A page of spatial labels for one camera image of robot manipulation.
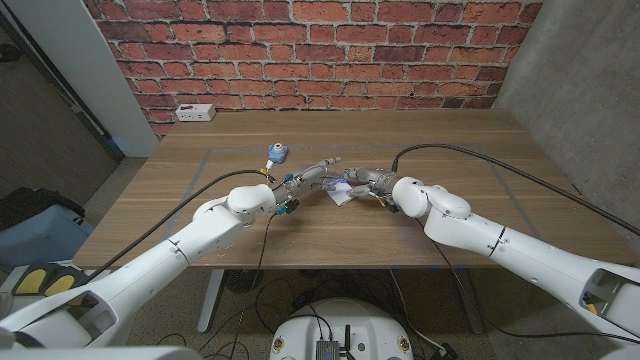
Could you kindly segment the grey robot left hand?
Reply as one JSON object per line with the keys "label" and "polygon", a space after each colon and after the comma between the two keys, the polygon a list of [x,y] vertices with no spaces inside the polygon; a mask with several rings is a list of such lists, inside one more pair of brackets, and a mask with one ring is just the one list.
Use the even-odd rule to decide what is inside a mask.
{"label": "grey robot left hand", "polygon": [[340,162],[340,157],[321,160],[306,169],[287,175],[285,179],[272,188],[276,200],[275,213],[293,212],[299,198],[313,191],[334,191],[341,175],[335,171],[333,165]]}

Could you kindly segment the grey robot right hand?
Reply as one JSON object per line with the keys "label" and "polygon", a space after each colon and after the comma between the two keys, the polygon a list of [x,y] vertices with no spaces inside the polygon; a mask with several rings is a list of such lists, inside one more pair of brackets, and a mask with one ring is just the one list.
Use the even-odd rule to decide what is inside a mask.
{"label": "grey robot right hand", "polygon": [[371,196],[376,198],[383,207],[395,206],[392,190],[398,182],[398,176],[391,171],[353,167],[344,171],[342,178],[352,186],[347,195],[352,198]]}

